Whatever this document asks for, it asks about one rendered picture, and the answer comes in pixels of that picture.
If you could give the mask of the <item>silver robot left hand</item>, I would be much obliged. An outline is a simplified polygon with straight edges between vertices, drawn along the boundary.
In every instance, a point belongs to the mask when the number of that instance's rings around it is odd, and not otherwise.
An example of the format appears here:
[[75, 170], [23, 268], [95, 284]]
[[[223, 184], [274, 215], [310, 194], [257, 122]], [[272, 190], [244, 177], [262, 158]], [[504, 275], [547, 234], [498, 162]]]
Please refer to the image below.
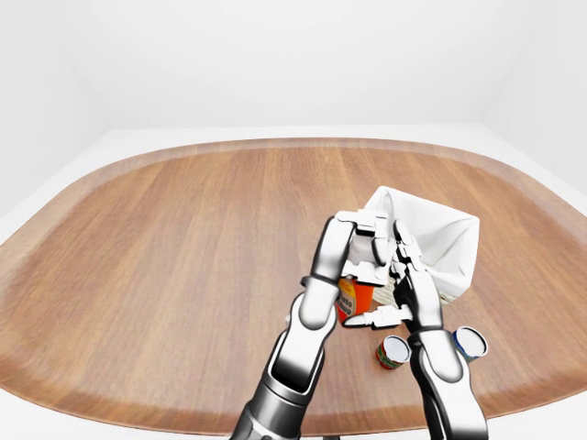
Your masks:
[[393, 256], [391, 224], [380, 210], [337, 212], [325, 225], [311, 274], [331, 281], [353, 278], [360, 284], [386, 285]]

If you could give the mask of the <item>silver robot right hand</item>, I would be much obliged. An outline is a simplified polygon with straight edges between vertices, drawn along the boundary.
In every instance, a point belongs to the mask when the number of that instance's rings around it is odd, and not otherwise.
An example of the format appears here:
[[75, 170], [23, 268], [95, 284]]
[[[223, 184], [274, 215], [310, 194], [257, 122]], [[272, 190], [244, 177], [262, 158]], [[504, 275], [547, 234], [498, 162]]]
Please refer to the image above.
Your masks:
[[352, 316], [343, 326], [372, 329], [392, 328], [406, 322], [410, 333], [442, 329], [443, 318], [437, 287], [421, 262], [421, 251], [415, 238], [401, 220], [393, 223], [396, 241], [390, 276], [394, 279], [393, 297], [398, 308], [381, 305], [373, 312]]

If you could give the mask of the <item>red ketchup bottle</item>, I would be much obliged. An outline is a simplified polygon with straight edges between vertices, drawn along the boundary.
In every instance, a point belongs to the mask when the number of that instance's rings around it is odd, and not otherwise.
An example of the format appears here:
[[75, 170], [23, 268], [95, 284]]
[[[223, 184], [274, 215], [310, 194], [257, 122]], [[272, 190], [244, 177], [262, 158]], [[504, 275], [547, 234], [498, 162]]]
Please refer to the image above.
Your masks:
[[[349, 245], [348, 260], [354, 265], [372, 260], [371, 238], [354, 236]], [[374, 290], [372, 286], [359, 284], [356, 279], [346, 277], [338, 280], [338, 287], [340, 296], [336, 302], [336, 309], [341, 324], [351, 316], [369, 311]]]

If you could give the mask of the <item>white cloth-lined wicker basket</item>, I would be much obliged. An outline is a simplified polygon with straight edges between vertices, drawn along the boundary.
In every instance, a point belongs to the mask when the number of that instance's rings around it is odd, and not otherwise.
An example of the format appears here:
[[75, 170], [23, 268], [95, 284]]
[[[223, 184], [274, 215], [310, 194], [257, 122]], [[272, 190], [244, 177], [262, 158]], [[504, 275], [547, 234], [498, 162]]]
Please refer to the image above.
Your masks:
[[384, 211], [406, 224], [443, 304], [470, 288], [479, 243], [477, 216], [386, 186], [379, 187], [364, 208]]

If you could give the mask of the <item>red and green tin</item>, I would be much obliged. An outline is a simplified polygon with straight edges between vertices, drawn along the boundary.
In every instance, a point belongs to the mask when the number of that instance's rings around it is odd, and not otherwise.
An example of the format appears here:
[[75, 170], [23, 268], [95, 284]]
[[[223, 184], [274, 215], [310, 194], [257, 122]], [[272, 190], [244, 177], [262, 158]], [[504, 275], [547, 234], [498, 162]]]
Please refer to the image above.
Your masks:
[[409, 361], [411, 349], [407, 342], [399, 336], [389, 335], [378, 345], [375, 357], [379, 365], [387, 370], [400, 368]]

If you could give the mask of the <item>blue and yellow tin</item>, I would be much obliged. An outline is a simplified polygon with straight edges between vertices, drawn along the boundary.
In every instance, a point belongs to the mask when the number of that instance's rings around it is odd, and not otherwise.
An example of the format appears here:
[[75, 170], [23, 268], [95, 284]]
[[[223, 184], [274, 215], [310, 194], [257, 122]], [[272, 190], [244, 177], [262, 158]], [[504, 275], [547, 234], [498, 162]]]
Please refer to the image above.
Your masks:
[[473, 327], [460, 326], [452, 333], [453, 343], [464, 359], [472, 361], [487, 355], [489, 346], [483, 335]]

